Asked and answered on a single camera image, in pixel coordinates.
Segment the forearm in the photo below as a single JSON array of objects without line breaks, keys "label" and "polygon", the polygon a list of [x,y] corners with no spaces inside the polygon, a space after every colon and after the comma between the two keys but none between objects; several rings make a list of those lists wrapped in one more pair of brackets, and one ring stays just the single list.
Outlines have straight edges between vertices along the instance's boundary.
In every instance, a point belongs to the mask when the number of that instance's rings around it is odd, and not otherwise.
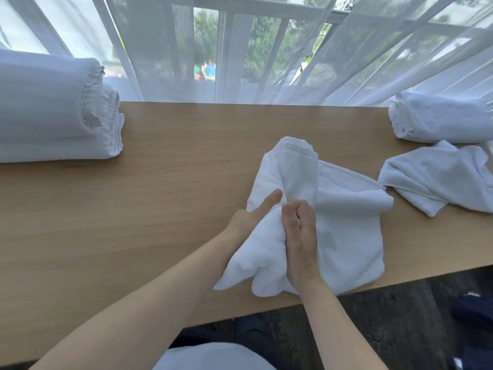
[{"label": "forearm", "polygon": [[222,232],[84,323],[32,369],[151,369],[217,283],[237,243]]},{"label": "forearm", "polygon": [[322,279],[299,293],[325,370],[387,369]]}]

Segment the wooden table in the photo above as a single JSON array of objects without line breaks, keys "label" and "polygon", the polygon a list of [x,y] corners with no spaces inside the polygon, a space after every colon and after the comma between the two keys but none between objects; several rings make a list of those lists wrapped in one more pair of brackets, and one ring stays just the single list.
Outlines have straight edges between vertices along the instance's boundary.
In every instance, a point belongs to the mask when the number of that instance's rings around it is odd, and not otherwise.
[{"label": "wooden table", "polygon": [[[123,153],[107,161],[0,166],[0,364],[36,359],[150,281],[243,208],[282,136],[376,178],[397,140],[385,108],[123,103]],[[382,215],[375,288],[493,263],[493,216],[447,205],[428,218],[398,196]],[[211,291],[190,324],[298,304],[250,281]]]}]

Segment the white towel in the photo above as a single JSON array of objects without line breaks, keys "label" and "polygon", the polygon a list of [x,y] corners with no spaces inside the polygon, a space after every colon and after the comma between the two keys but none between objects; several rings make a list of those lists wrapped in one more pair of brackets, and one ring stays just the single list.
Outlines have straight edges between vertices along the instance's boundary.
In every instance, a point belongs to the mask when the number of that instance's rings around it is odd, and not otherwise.
[{"label": "white towel", "polygon": [[493,104],[415,92],[395,96],[388,108],[395,136],[411,142],[478,143],[493,140]]},{"label": "white towel", "polygon": [[457,149],[443,140],[385,161],[378,181],[429,217],[448,203],[493,212],[493,175],[478,146]]},{"label": "white towel", "polygon": [[0,50],[0,162],[118,155],[124,118],[103,69],[95,59]]},{"label": "white towel", "polygon": [[214,287],[224,290],[254,277],[257,296],[296,293],[286,276],[286,233],[281,206],[290,198],[305,199],[317,217],[318,264],[336,293],[352,290],[384,272],[380,232],[382,211],[393,199],[373,179],[318,160],[304,140],[284,137],[264,155],[246,209],[252,210],[274,189],[284,195],[233,255]]}]

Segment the curtain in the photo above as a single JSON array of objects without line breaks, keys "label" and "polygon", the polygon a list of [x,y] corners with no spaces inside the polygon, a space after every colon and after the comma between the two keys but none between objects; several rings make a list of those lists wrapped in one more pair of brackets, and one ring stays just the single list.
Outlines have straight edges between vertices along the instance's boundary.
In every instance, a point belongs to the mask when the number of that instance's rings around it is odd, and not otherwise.
[{"label": "curtain", "polygon": [[122,100],[493,99],[493,0],[0,0],[0,49],[95,57]]}]

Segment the white shirt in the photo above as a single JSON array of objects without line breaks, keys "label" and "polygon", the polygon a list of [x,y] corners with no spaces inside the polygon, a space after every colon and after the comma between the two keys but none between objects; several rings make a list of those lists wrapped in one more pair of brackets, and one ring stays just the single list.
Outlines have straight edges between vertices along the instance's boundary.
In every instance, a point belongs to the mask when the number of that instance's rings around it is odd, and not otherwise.
[{"label": "white shirt", "polygon": [[207,343],[168,349],[153,370],[276,370],[250,349],[235,343]]}]

